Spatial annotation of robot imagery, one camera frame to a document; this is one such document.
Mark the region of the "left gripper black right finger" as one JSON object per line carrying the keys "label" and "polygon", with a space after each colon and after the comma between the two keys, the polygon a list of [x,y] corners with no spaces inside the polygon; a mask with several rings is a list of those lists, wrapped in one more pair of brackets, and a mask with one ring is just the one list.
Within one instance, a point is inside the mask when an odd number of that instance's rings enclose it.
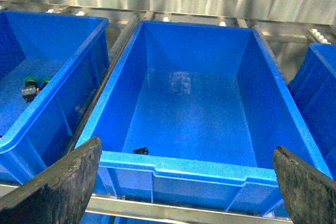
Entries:
{"label": "left gripper black right finger", "polygon": [[272,162],[293,223],[335,223],[335,180],[283,146]]}

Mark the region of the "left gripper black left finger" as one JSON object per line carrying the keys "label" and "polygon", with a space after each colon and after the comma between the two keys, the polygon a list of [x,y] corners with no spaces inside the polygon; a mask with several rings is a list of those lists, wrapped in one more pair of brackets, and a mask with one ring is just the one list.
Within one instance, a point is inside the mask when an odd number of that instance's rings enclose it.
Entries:
{"label": "left gripper black left finger", "polygon": [[94,136],[1,198],[1,223],[80,223],[96,184],[102,141]]}

